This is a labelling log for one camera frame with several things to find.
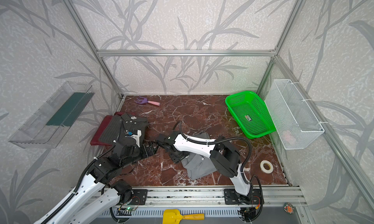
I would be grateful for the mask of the green plastic basket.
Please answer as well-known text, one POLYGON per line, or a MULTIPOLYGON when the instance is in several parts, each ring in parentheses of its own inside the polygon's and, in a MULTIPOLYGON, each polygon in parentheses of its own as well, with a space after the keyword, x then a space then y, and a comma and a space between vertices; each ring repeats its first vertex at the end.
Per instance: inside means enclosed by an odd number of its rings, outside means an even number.
POLYGON ((260 138, 276 131, 265 102, 255 92, 229 95, 225 103, 247 138, 260 138))

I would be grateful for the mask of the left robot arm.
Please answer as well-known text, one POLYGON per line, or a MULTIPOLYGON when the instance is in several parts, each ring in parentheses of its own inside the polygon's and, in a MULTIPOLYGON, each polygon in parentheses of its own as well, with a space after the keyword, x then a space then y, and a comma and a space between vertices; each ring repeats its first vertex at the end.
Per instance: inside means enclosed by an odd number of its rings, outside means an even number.
POLYGON ((95 158, 84 169, 77 185, 38 224, 89 224, 105 210, 133 197, 131 186, 124 180, 110 182, 121 175, 124 167, 154 156, 155 142, 138 145, 133 137, 114 141, 112 147, 95 158))

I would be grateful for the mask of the grey long sleeve shirt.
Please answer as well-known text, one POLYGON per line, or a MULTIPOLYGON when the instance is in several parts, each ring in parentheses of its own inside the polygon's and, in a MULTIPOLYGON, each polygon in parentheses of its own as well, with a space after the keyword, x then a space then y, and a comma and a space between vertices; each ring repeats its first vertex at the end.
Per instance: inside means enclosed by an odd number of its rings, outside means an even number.
POLYGON ((217 170, 209 158, 209 150, 212 149, 213 146, 207 145, 207 143, 213 142, 213 139, 210 139, 209 134, 206 132, 202 132, 189 139, 197 138, 203 139, 203 143, 205 144, 194 144, 185 140, 182 135, 178 135, 175 143, 177 150, 190 153, 187 158, 182 159, 182 164, 187 170, 189 178, 192 180, 207 176, 217 170))

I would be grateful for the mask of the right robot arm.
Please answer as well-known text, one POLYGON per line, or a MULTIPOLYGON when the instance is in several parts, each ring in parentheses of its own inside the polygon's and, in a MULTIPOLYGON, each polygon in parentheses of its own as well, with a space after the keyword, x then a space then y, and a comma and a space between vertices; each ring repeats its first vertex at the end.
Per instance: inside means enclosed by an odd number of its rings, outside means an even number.
POLYGON ((169 153, 180 155, 181 152, 188 152, 209 158, 218 172, 230 178, 238 194, 243 196, 250 194, 253 186, 243 172, 253 149, 248 139, 238 136, 203 139, 172 131, 170 135, 158 135, 156 143, 169 153), (248 154, 243 162, 240 161, 240 152, 231 143, 235 140, 241 140, 247 144, 248 154))

